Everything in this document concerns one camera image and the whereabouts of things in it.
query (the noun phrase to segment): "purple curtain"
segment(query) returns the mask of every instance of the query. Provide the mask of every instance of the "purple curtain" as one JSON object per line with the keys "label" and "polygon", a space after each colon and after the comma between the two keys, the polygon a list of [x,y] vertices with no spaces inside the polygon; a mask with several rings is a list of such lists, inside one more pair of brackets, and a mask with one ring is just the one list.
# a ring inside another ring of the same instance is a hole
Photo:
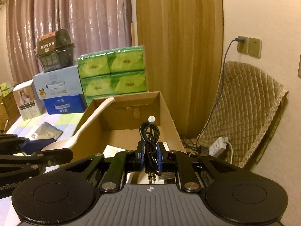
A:
{"label": "purple curtain", "polygon": [[17,83],[41,71],[38,38],[66,28],[80,55],[131,45],[131,0],[8,0],[7,45]]}

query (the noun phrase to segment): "box handle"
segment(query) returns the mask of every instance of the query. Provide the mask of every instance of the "box handle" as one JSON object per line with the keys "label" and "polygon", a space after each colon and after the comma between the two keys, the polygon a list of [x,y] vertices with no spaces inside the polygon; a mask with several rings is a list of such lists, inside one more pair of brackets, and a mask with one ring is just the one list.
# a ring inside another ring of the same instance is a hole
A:
{"label": "box handle", "polygon": [[61,109],[66,109],[69,108],[71,104],[65,104],[65,105],[54,105],[55,109],[61,110]]}
{"label": "box handle", "polygon": [[59,87],[62,87],[62,86],[65,86],[65,82],[62,81],[62,82],[54,82],[54,83],[51,83],[51,84],[46,84],[46,88],[59,88]]}

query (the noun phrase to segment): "beige quilted mat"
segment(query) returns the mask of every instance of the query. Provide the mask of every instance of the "beige quilted mat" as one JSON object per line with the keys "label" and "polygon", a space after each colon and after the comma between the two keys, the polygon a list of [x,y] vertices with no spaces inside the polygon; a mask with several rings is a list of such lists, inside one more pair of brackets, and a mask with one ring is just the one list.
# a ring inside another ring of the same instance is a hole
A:
{"label": "beige quilted mat", "polygon": [[[218,137],[228,137],[234,150],[233,164],[244,167],[259,144],[262,150],[268,144],[280,120],[278,109],[287,93],[283,85],[261,69],[228,61],[221,98],[198,146],[209,147]],[[229,162],[230,157],[227,146],[227,152],[220,158]]]}

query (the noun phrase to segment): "plastic packet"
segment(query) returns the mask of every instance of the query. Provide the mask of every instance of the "plastic packet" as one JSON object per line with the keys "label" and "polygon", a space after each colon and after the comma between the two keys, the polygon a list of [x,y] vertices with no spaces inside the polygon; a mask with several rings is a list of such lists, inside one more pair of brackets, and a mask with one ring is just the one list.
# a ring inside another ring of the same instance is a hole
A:
{"label": "plastic packet", "polygon": [[63,133],[62,130],[50,125],[48,122],[44,122],[39,128],[31,135],[30,140],[37,139],[58,139]]}

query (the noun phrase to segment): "gray ribbed plate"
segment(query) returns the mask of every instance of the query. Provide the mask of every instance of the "gray ribbed plate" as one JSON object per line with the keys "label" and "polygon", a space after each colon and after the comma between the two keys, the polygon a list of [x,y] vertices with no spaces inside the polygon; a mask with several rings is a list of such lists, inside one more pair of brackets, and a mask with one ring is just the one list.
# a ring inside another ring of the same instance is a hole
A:
{"label": "gray ribbed plate", "polygon": [[132,185],[102,195],[86,215],[68,226],[230,226],[214,216],[196,194],[170,185]]}

